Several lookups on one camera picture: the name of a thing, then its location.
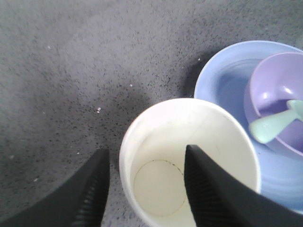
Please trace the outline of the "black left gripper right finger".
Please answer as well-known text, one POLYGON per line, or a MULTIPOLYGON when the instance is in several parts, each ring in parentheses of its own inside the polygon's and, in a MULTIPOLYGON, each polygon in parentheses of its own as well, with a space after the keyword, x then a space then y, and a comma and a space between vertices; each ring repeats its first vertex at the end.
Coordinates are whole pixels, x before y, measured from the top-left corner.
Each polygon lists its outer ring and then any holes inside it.
POLYGON ((251 190, 197 145, 185 152, 184 182, 198 227, 301 227, 302 215, 251 190))

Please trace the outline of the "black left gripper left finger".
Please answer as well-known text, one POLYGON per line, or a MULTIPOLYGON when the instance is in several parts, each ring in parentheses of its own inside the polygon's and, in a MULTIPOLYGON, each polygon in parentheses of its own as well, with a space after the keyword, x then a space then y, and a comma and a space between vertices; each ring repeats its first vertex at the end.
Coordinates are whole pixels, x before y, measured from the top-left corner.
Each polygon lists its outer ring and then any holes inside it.
POLYGON ((2 227, 99 227, 110 182, 108 149, 98 149, 64 184, 2 227))

